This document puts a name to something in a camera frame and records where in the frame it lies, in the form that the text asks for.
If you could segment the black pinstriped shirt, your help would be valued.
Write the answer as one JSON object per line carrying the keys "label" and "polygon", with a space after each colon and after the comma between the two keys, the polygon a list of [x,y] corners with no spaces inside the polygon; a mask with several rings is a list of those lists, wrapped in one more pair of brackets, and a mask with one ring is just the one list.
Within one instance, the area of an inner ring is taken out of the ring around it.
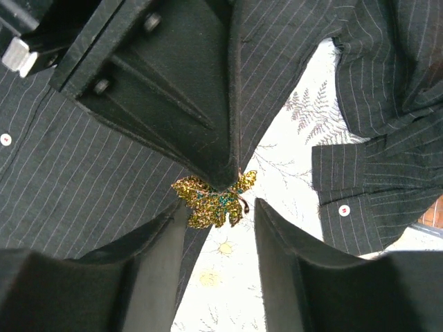
{"label": "black pinstriped shirt", "polygon": [[[317,44],[340,50],[338,105],[366,143],[313,150],[327,244],[384,249],[442,193],[441,1],[205,1],[198,13],[205,28],[240,17],[243,161]],[[1,246],[75,257],[156,216],[185,171],[90,117],[53,75],[1,69]]]}

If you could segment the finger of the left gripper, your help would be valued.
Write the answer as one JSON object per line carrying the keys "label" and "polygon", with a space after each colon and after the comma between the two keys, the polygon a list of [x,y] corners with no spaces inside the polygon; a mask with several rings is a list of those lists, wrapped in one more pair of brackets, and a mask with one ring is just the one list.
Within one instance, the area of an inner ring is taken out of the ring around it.
{"label": "finger of the left gripper", "polygon": [[102,1],[51,78],[217,190],[238,178],[241,1]]}

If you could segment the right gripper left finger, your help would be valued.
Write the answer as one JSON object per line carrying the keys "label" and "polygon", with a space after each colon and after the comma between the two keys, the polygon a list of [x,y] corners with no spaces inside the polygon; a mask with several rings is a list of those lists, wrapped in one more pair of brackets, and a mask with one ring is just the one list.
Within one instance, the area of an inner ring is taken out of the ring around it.
{"label": "right gripper left finger", "polygon": [[175,201],[79,259],[1,251],[2,331],[169,331],[186,232]]}

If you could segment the gold brooch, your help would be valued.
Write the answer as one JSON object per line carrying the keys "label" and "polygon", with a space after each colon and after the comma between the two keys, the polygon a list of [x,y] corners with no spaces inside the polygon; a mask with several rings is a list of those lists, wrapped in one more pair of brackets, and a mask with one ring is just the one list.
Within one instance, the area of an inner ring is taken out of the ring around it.
{"label": "gold brooch", "polygon": [[250,212],[250,207],[242,195],[255,185],[256,180],[255,170],[239,173],[237,182],[218,192],[197,176],[186,176],[173,183],[172,188],[192,210],[188,218],[189,227],[220,228],[225,222],[234,227]]}

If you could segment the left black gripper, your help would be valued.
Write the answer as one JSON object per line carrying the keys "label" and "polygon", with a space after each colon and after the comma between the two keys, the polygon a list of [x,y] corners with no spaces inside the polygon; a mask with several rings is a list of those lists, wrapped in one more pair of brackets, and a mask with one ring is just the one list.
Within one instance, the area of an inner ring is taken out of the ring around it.
{"label": "left black gripper", "polygon": [[1,63],[22,78],[56,65],[99,3],[1,0]]}

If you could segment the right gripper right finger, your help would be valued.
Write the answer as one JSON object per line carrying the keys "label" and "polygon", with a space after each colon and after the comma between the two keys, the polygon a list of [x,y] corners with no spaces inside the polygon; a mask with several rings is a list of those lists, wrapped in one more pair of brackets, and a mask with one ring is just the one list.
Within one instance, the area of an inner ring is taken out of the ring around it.
{"label": "right gripper right finger", "polygon": [[268,331],[441,331],[442,253],[341,252],[255,202]]}

